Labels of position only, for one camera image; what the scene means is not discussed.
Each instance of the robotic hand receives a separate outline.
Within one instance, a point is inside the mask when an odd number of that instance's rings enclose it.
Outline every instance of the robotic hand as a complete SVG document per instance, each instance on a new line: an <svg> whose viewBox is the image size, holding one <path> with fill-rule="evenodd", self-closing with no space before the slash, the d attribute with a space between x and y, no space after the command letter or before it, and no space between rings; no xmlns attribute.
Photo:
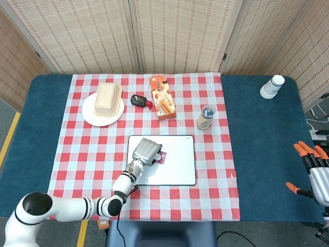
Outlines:
<svg viewBox="0 0 329 247"><path fill-rule="evenodd" d="M315 146L314 150L304 142L294 144L294 148L303 159L312 190L297 188L289 182L286 183L286 186L295 194L314 198L318 204L325 208L323 219L326 226L320 228L315 236L329 244L329 240L321 236L323 230L329 227L329 157L319 146Z"/></svg>
<svg viewBox="0 0 329 247"><path fill-rule="evenodd" d="M143 138L133 152L133 161L127 164L112 186L112 197L66 199L40 192L24 196L6 224L4 247L38 247L36 235L43 221L50 216L62 222L89 219L92 215L117 216L128 196L138 189L136 180L143 167L155 163L154 158L161 148L162 145Z"/></svg>

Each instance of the floor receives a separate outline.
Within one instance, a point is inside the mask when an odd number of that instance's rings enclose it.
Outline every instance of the floor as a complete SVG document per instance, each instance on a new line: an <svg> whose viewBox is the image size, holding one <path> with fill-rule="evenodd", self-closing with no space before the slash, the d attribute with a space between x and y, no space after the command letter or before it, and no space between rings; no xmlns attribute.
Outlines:
<svg viewBox="0 0 329 247"><path fill-rule="evenodd" d="M329 112L329 99L320 104L324 112ZM315 113L323 114L315 108ZM0 101L0 147L7 136L15 111ZM310 112L306 118L313 119ZM316 129L329 130L329 123L309 121ZM0 218L0 246L5 242L5 225L7 219ZM40 246L77 246L81 222L61 223L54 220L44 222L36 241ZM328 246L317 239L314 234L317 229L298 222L219 222L216 224L217 235L224 231L236 231L251 240L255 246ZM98 230L96 221L89 221L84 239L84 246L105 246L106 234ZM243 237L227 233L218 240L218 246L252 246Z"/></svg>

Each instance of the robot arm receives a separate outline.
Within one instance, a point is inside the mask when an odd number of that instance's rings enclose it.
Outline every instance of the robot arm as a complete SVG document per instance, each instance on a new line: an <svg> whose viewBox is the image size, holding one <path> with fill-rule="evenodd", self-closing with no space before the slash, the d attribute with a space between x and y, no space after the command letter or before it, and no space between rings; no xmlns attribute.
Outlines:
<svg viewBox="0 0 329 247"><path fill-rule="evenodd" d="M133 161L118 177L112 190L112 197L58 198L45 193L34 192L24 196L10 216L5 229L4 247L38 247L36 235L43 221L50 216L62 222L100 217L117 216L132 192L137 189L136 180L144 166L152 166L162 145L143 138L133 152Z"/></svg>

